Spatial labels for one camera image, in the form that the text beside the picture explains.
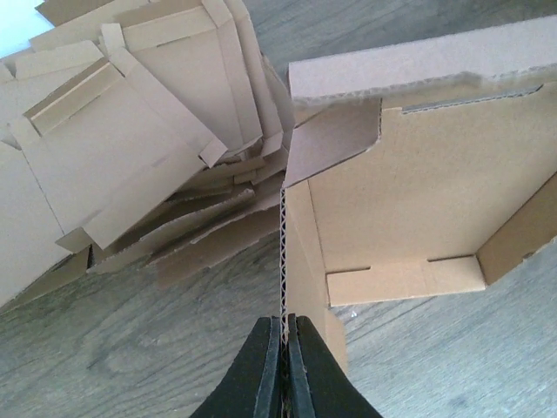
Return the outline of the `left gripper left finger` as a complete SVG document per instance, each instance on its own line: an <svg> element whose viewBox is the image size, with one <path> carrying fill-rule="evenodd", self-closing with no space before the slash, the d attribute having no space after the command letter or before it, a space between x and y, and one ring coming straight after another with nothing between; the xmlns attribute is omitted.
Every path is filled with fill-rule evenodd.
<svg viewBox="0 0 557 418"><path fill-rule="evenodd" d="M280 417L280 321L259 318L197 418Z"/></svg>

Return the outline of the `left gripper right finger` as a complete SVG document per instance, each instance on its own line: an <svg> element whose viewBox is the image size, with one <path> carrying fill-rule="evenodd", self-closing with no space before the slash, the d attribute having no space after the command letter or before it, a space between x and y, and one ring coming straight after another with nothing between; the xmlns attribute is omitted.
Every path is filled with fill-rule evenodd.
<svg viewBox="0 0 557 418"><path fill-rule="evenodd" d="M379 417L348 380L310 318L288 315L292 417Z"/></svg>

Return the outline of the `cardboard box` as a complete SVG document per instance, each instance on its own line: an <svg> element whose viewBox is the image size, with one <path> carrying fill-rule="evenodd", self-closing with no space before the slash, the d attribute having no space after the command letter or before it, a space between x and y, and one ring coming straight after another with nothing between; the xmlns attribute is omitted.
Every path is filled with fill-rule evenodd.
<svg viewBox="0 0 557 418"><path fill-rule="evenodd" d="M283 349L332 309L486 289L556 237L556 19L293 62Z"/></svg>

